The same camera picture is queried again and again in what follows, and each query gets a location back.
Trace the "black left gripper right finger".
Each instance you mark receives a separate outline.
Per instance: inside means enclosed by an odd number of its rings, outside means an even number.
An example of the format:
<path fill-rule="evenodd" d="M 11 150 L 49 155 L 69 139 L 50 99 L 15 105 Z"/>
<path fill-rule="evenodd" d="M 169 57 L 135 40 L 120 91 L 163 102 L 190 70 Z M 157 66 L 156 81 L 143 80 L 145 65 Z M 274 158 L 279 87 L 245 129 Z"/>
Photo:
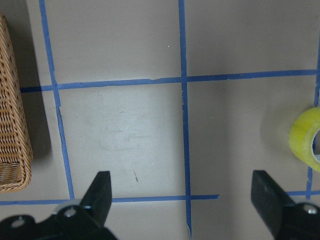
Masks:
<path fill-rule="evenodd" d="M 265 170 L 252 172 L 250 199 L 271 235 L 280 236 L 295 202 Z"/>

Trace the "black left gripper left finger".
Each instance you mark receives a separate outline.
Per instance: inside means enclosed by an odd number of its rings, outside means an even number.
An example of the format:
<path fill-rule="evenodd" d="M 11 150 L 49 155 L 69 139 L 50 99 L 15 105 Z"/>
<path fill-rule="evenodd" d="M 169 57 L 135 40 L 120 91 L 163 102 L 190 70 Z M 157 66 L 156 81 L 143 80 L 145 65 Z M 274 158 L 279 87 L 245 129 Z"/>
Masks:
<path fill-rule="evenodd" d="M 112 205 L 112 184 L 109 171 L 99 171 L 79 204 L 100 225 L 104 226 Z"/>

